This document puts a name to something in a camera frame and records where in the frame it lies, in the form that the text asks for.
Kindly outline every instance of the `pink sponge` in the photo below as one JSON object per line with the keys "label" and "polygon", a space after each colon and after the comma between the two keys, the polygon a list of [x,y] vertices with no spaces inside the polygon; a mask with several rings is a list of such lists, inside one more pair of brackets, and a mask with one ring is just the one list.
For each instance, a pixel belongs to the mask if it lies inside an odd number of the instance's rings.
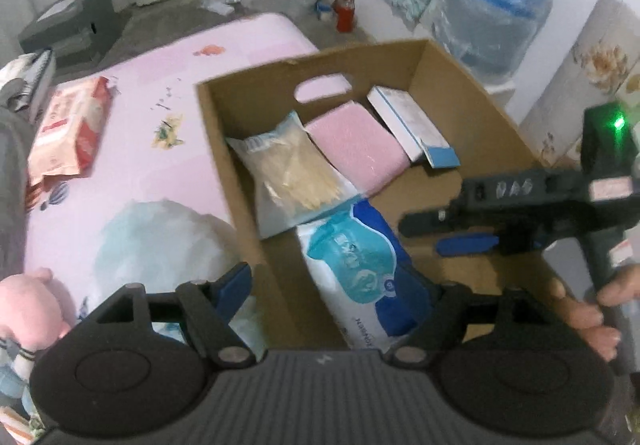
{"label": "pink sponge", "polygon": [[398,140],[355,102],[329,111],[305,128],[327,160],[361,194],[372,196],[409,167]]}

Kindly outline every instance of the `stuffed doll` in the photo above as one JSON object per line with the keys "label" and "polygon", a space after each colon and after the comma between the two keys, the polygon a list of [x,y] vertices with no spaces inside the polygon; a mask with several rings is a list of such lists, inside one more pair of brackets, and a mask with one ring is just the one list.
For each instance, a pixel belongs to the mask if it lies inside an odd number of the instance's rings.
{"label": "stuffed doll", "polygon": [[58,299],[46,284],[53,274],[39,268],[0,282],[0,366],[10,361],[7,341],[20,346],[13,368],[23,380],[33,369],[36,351],[47,349],[69,330]]}

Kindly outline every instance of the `bed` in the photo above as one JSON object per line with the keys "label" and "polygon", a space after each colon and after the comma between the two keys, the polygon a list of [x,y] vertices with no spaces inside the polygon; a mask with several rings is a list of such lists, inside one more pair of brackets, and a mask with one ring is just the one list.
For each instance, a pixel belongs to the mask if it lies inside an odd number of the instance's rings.
{"label": "bed", "polygon": [[[315,51],[287,18],[262,14],[96,73],[116,89],[93,168],[87,176],[61,182],[41,195],[28,219],[25,268],[52,269],[71,297],[66,318],[82,316],[86,309],[100,232],[132,200],[169,199],[231,221],[195,85]],[[297,98],[312,100],[348,89],[341,76],[330,76],[310,82]],[[158,139],[159,130],[167,125],[177,125],[172,136]]]}

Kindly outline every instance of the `gray storage box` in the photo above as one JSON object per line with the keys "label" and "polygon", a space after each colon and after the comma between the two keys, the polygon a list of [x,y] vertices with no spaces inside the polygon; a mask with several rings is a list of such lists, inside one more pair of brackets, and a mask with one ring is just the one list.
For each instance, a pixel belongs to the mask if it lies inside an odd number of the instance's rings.
{"label": "gray storage box", "polygon": [[60,72],[98,65],[122,33],[111,0],[61,0],[18,36],[25,53],[51,47]]}

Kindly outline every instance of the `ridged black surface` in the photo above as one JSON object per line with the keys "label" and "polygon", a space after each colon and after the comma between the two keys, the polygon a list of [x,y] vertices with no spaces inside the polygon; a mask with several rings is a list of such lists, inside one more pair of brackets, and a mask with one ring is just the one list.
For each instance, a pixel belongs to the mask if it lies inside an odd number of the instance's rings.
{"label": "ridged black surface", "polygon": [[606,442],[587,432],[536,441],[500,436],[479,428],[453,411],[426,375],[390,367],[377,351],[271,351],[262,363],[249,370],[222,373],[193,412],[163,430],[121,440],[72,437],[55,430],[38,443],[603,445]]}

